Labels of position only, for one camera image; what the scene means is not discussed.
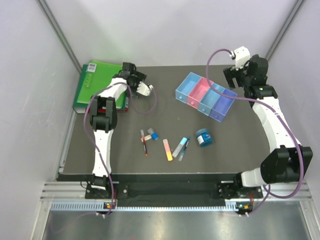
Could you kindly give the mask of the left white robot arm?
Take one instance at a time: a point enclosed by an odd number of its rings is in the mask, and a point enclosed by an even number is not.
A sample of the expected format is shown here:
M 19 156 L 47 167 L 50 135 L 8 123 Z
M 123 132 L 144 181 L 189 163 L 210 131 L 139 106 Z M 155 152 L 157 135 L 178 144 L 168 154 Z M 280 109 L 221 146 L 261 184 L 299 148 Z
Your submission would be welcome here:
M 149 95 L 151 90 L 144 83 L 146 77 L 137 71 L 135 64 L 124 62 L 122 69 L 112 77 L 108 86 L 93 94 L 85 111 L 83 121 L 89 118 L 94 136 L 91 137 L 88 130 L 85 130 L 94 146 L 93 180 L 89 181 L 88 190 L 96 190 L 102 198 L 115 197 L 110 154 L 112 136 L 118 123 L 116 101 L 126 91 L 131 95 L 134 92 Z

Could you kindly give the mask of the pink bin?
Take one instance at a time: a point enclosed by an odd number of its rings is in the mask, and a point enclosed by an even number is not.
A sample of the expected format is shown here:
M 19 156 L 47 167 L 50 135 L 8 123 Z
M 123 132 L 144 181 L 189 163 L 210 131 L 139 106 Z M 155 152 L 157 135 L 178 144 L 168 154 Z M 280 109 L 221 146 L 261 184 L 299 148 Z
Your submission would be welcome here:
M 202 77 L 187 96 L 187 104 L 198 109 L 199 103 L 210 89 L 208 80 Z

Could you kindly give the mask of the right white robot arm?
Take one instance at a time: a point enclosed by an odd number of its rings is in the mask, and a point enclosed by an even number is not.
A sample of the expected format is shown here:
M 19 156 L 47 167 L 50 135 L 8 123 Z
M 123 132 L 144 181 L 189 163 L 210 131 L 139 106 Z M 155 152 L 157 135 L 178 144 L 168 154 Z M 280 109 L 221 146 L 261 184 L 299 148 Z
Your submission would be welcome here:
M 240 172 L 235 177 L 233 192 L 245 198 L 253 187 L 277 183 L 302 184 L 313 152 L 300 144 L 291 132 L 280 109 L 278 95 L 267 84 L 269 63 L 259 55 L 232 52 L 235 65 L 224 69 L 228 86 L 244 90 L 244 100 L 249 101 L 266 134 L 270 153 L 254 170 Z

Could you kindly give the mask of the small blue capped bottle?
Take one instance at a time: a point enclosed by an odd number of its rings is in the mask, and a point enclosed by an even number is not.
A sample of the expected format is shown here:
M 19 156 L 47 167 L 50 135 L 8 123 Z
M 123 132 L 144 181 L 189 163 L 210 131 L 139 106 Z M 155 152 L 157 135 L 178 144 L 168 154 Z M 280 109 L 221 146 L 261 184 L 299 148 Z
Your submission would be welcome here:
M 155 133 L 155 131 L 154 131 L 152 128 L 149 128 L 149 129 L 147 130 L 147 132 L 149 133 L 149 135 L 151 136 L 151 138 L 152 138 L 153 140 L 156 141 L 156 140 L 159 138 L 158 134 Z

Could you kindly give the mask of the teal blue bin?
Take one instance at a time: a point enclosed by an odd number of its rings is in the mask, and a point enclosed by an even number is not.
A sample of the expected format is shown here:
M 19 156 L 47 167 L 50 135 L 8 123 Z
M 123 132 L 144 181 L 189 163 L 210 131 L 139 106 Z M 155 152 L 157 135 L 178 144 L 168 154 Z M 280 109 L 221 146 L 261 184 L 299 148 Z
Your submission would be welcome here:
M 221 95 L 215 92 L 212 88 L 209 88 L 202 100 L 199 102 L 197 110 L 206 116 L 209 116 L 220 96 Z

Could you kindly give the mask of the red pen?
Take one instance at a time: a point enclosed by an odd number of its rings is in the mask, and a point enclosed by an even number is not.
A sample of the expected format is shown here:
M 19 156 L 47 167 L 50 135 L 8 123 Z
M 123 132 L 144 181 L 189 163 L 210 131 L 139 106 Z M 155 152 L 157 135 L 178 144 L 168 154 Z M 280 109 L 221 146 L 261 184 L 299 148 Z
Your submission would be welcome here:
M 147 151 L 147 144 L 146 144 L 146 139 L 145 139 L 145 134 L 144 130 L 140 130 L 141 138 L 142 138 L 142 143 L 143 143 L 143 148 L 144 148 L 144 154 L 147 157 L 148 156 L 148 151 Z

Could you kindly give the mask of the blue round tape dispenser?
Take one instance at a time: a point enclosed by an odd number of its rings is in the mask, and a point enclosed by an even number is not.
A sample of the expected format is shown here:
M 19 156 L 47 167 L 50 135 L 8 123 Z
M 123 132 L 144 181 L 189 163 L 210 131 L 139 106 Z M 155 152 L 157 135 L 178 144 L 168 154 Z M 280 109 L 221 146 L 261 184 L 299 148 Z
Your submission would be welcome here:
M 198 130 L 196 133 L 196 139 L 198 141 L 198 144 L 201 147 L 206 147 L 208 145 L 211 145 L 213 143 L 213 139 L 211 134 L 209 133 L 209 130 L 207 128 L 202 128 Z

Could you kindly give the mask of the light blue bin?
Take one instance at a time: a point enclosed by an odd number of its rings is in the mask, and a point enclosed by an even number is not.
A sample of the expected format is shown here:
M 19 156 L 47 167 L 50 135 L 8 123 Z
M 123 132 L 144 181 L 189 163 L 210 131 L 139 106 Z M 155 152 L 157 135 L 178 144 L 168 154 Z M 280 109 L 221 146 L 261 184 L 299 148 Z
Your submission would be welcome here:
M 175 90 L 175 98 L 178 101 L 186 104 L 188 95 L 194 89 L 201 78 L 202 77 L 200 75 L 190 72 Z

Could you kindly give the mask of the red folder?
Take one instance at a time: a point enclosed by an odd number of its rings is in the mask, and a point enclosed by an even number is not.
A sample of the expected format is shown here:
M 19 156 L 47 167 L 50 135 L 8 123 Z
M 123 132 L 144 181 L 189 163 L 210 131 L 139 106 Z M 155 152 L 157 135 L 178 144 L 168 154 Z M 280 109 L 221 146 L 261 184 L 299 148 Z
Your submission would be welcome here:
M 124 107 L 122 107 L 122 108 L 116 108 L 116 112 L 117 112 L 117 113 L 124 113 L 124 112 L 127 112 L 128 110 L 129 110 L 129 108 L 126 107 L 126 106 L 124 106 Z M 105 113 L 105 112 L 106 112 L 106 108 L 105 108 L 105 107 L 99 108 L 99 109 L 98 109 L 98 112 L 99 112 L 99 113 Z

